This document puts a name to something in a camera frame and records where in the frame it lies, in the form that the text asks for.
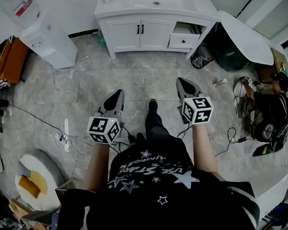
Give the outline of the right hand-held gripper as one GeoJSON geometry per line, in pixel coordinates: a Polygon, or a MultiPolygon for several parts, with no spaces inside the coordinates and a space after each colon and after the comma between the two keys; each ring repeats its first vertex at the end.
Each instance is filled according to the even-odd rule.
{"type": "MultiPolygon", "coordinates": [[[[186,78],[177,78],[177,92],[186,92],[186,90],[199,90],[200,87],[186,78]]],[[[199,92],[196,96],[185,94],[180,100],[178,107],[183,124],[197,125],[210,122],[214,107],[209,96],[199,92]]]]}

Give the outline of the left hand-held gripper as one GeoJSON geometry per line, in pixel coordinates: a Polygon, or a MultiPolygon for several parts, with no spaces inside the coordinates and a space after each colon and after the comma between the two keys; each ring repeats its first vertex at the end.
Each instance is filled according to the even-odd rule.
{"type": "Polygon", "coordinates": [[[113,144],[122,131],[124,91],[119,89],[107,97],[105,103],[117,104],[112,110],[106,110],[103,104],[98,106],[95,114],[89,118],[87,133],[95,143],[113,144]]]}

